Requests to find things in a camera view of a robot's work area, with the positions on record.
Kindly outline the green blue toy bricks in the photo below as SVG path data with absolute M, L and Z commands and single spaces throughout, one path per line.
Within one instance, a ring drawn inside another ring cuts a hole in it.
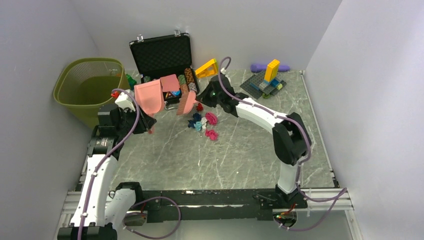
M 133 91 L 135 89 L 135 85 L 137 84 L 137 81 L 129 74 L 126 74 L 126 78 L 127 78 L 130 90 Z

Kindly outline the grey toy brick baseplate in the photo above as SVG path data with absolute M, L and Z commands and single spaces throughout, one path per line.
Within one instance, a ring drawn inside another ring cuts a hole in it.
M 259 99 L 263 97 L 263 94 L 275 96 L 287 85 L 284 80 L 278 77 L 275 77 L 270 84 L 265 84 L 264 75 L 264 72 L 253 74 L 240 85 L 241 89 L 252 98 Z

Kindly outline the black poker chip case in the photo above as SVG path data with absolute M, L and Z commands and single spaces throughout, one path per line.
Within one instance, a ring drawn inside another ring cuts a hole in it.
M 186 32 L 152 38 L 139 35 L 129 43 L 135 65 L 141 75 L 141 83 L 160 80 L 164 98 L 164 109 L 179 106 L 183 94 L 178 82 L 173 83 L 171 76 L 186 77 L 190 70 L 192 79 L 183 88 L 185 91 L 199 92 L 199 85 L 193 69 L 191 39 Z

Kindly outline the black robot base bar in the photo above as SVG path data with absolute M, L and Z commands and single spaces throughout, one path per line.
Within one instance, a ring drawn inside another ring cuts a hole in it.
M 144 190 L 130 213 L 146 214 L 148 223 L 189 220 L 256 219 L 271 221 L 288 210 L 304 210 L 298 193 L 284 196 L 275 188 L 213 190 Z

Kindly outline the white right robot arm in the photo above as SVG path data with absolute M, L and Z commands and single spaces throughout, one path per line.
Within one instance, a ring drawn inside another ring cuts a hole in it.
M 276 203 L 282 208 L 293 204 L 300 166 L 310 157 L 312 144 L 301 116 L 296 112 L 285 114 L 272 110 L 247 94 L 235 92 L 222 73 L 209 81 L 196 100 L 211 108 L 220 106 L 226 113 L 248 120 L 272 135 L 274 152 L 281 162 Z

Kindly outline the olive green waste basket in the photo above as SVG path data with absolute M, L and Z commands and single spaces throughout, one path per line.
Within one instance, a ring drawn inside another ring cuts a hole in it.
M 98 111 L 114 103 L 112 90 L 129 90 L 124 66 L 113 58 L 89 57 L 70 63 L 59 76 L 53 98 L 90 129 L 99 124 Z

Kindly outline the red paper scrap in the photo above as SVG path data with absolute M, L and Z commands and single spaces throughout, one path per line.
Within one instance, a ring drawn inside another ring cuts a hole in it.
M 199 102 L 196 106 L 196 111 L 197 112 L 202 112 L 204 110 L 203 105 Z

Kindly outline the pink hand brush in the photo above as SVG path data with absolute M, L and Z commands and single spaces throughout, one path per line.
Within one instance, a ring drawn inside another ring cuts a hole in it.
M 197 103 L 195 92 L 189 91 L 183 93 L 179 100 L 179 105 L 176 114 L 179 116 L 190 113 L 195 103 Z

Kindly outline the white paper scrap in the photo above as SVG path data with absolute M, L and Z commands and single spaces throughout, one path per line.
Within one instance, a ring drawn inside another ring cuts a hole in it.
M 202 129 L 205 130 L 207 128 L 207 124 L 208 124 L 207 118 L 206 117 L 202 117 L 201 120 L 200 120 L 200 122 L 201 122 Z

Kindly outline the yellow toy brick wedge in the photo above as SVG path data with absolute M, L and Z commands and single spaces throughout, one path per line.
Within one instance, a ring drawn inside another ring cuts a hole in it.
M 195 70 L 195 76 L 198 79 L 206 78 L 209 76 L 217 75 L 219 73 L 218 63 L 215 58 L 210 59 L 208 62 Z

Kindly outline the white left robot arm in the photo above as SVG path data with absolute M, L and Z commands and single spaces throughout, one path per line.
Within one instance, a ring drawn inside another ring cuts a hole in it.
M 97 118 L 87 146 L 81 196 L 69 225 L 59 228 L 59 240 L 116 240 L 126 212 L 144 203 L 141 185 L 134 181 L 120 183 L 110 203 L 107 199 L 124 141 L 131 134 L 148 132 L 156 119 L 139 106 L 120 107 L 115 103 L 103 105 Z

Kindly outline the dark blue paper scrap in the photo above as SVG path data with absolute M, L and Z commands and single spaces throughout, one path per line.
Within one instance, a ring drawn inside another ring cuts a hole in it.
M 202 120 L 202 116 L 198 113 L 198 112 L 196 112 L 196 113 L 194 113 L 193 115 L 192 115 L 192 118 L 193 118 L 193 121 L 196 123 L 196 122 L 200 122 L 201 120 Z
M 188 120 L 188 124 L 187 124 L 188 128 L 196 128 L 196 122 L 194 120 Z

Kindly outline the light blue paper scrap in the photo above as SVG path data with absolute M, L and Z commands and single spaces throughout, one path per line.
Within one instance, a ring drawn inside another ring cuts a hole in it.
M 203 124 L 202 124 L 202 122 L 201 122 L 201 121 L 197 121 L 197 122 L 194 124 L 194 128 L 195 128 L 195 130 L 196 130 L 196 131 L 200 132 L 200 131 L 203 129 Z

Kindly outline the pink plastic dustpan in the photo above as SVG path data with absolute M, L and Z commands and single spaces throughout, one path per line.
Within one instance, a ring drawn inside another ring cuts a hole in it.
M 165 108 L 162 84 L 159 79 L 135 85 L 134 94 L 138 105 L 149 117 L 153 118 Z

